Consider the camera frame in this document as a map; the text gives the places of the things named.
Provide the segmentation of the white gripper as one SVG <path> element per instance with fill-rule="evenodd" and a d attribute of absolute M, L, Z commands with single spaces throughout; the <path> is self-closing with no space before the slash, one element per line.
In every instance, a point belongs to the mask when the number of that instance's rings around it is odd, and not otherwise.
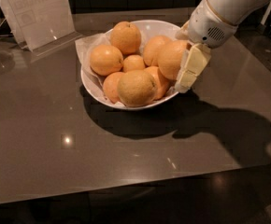
<path fill-rule="evenodd" d="M 223 45 L 237 30 L 225 22 L 212 8 L 208 0 L 202 0 L 186 21 L 176 32 L 178 40 L 190 39 L 194 44 L 183 53 L 178 71 L 175 90 L 187 92 L 207 67 L 211 59 L 211 49 Z"/>

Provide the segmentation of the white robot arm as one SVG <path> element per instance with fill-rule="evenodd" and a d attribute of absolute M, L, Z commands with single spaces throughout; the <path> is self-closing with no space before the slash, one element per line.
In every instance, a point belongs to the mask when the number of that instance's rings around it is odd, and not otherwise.
<path fill-rule="evenodd" d="M 191 17 L 177 31 L 176 39 L 187 40 L 175 90 L 187 92 L 211 59 L 211 51 L 223 45 L 238 25 L 256 9 L 271 0 L 202 0 Z"/>

